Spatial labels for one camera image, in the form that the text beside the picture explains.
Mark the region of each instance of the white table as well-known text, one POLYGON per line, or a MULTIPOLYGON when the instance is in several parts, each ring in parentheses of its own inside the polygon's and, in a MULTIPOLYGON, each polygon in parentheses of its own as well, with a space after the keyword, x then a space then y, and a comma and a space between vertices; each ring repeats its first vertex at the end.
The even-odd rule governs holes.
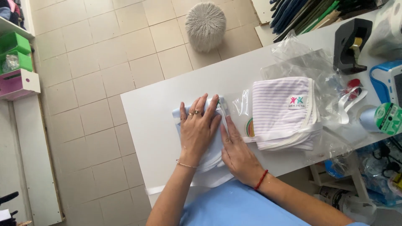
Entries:
MULTIPOLYGON (((373 21, 376 13, 376 11, 370 12, 358 16, 358 18, 373 21)), ((334 33, 341 24, 337 23, 303 34, 299 36, 299 40, 314 50, 324 48, 333 52, 334 33)), ((260 69, 276 63, 271 53, 271 47, 274 46, 276 44, 121 95, 147 188, 166 184, 176 166, 175 160, 180 154, 180 140, 172 118, 172 110, 178 108, 181 101, 191 104, 205 92, 211 95, 215 93, 225 95, 252 87, 253 82, 262 80, 260 69)), ((368 69, 385 61, 369 57, 364 50, 359 58, 359 63, 366 65, 368 69)), ((355 111, 352 113, 356 114, 356 109, 364 105, 380 105, 369 80, 368 71, 350 76, 350 78, 359 78, 362 85, 369 90, 366 98, 354 107, 355 111)), ((354 143, 354 148, 387 137, 384 134, 361 132, 367 137, 358 144, 354 143)), ((249 146, 256 153, 263 167, 269 169, 274 176, 289 173, 329 157, 325 148, 306 154, 295 151, 260 152, 255 144, 249 146)), ((152 206, 158 195, 149 196, 152 206)))

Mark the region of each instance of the green box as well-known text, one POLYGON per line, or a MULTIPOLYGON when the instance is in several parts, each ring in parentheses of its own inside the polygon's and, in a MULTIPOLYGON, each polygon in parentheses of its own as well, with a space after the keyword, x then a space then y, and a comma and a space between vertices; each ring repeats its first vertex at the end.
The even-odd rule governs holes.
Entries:
POLYGON ((0 54, 17 50, 18 52, 28 55, 31 53, 29 41, 17 34, 15 31, 2 35, 0 37, 0 54))
POLYGON ((17 50, 8 52, 8 53, 3 53, 0 55, 0 75, 4 74, 5 72, 3 72, 3 63, 4 61, 6 61, 6 56, 8 55, 17 55, 18 56, 18 61, 20 66, 14 70, 18 70, 18 69, 25 69, 29 72, 33 71, 32 68, 32 60, 30 56, 24 55, 20 52, 18 52, 17 50))

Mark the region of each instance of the fluffy pouf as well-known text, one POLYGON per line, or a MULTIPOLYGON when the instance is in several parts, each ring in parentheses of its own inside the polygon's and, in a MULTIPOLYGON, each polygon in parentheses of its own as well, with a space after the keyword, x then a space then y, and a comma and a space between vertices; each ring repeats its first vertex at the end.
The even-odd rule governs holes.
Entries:
POLYGON ((226 17, 212 2, 195 5, 187 15, 186 31, 192 47, 199 52, 216 48, 224 37, 226 17))

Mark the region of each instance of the hand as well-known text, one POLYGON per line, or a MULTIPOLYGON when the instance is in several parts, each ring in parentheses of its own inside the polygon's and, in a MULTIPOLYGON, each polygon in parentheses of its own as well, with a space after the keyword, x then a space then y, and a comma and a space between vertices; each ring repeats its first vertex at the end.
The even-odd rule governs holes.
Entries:
POLYGON ((226 117, 226 122, 228 123, 229 136, 225 127, 221 125, 222 142, 224 144, 222 160, 240 182, 250 187, 255 187, 264 174, 264 169, 254 153, 243 141, 230 116, 226 117))
POLYGON ((187 116, 184 103, 180 104, 180 134, 181 134, 181 154, 179 162, 189 165, 198 166, 199 161, 215 135, 215 132, 221 122, 222 116, 214 116, 216 105, 218 103, 218 95, 214 95, 211 104, 208 106, 205 114, 204 105, 208 94, 197 98, 191 105, 189 113, 198 110, 200 114, 187 116))

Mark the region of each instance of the finger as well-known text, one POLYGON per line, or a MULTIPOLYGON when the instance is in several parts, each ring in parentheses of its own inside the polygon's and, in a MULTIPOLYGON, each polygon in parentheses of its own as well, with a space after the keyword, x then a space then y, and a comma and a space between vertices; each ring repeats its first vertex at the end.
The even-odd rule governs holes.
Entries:
POLYGON ((216 105, 218 104, 218 101, 219 101, 219 96, 218 96, 218 94, 215 94, 212 97, 211 103, 209 104, 207 110, 205 111, 204 118, 206 120, 211 120, 213 114, 215 113, 216 105))
POLYGON ((226 166, 228 166, 230 171, 235 170, 234 165, 232 164, 232 160, 230 159, 230 155, 228 151, 225 148, 222 148, 222 161, 225 163, 226 166))
POLYGON ((212 122, 211 122, 211 137, 215 135, 216 130, 218 129, 219 124, 221 123, 222 120, 222 116, 221 115, 217 115, 213 118, 212 122))
POLYGON ((242 136, 240 135, 230 116, 226 117, 226 123, 228 124, 230 140, 234 144, 242 142, 243 141, 242 136))
POLYGON ((192 119, 193 118, 193 113, 194 113, 194 110, 195 110, 195 106, 197 105, 197 103, 198 103, 198 101, 200 100, 200 97, 199 98, 197 98, 194 102, 193 102, 193 104, 191 105, 191 107, 190 107, 190 110, 189 110, 189 113, 191 113, 191 115, 189 114, 188 116, 187 116, 187 119, 192 119))
POLYGON ((208 94, 205 93, 200 100, 198 101, 197 105, 195 106, 195 109, 200 112, 200 114, 197 114, 197 117, 201 117, 201 114, 204 112, 204 106, 205 106, 205 101, 207 100, 208 94))
POLYGON ((226 132, 226 128, 223 124, 221 124, 221 135, 222 135, 222 143, 226 149, 232 148, 233 144, 229 138, 228 133, 226 132))
POLYGON ((186 114, 186 108, 184 107, 184 102, 180 103, 180 124, 183 125, 183 123, 187 119, 187 114, 186 114))

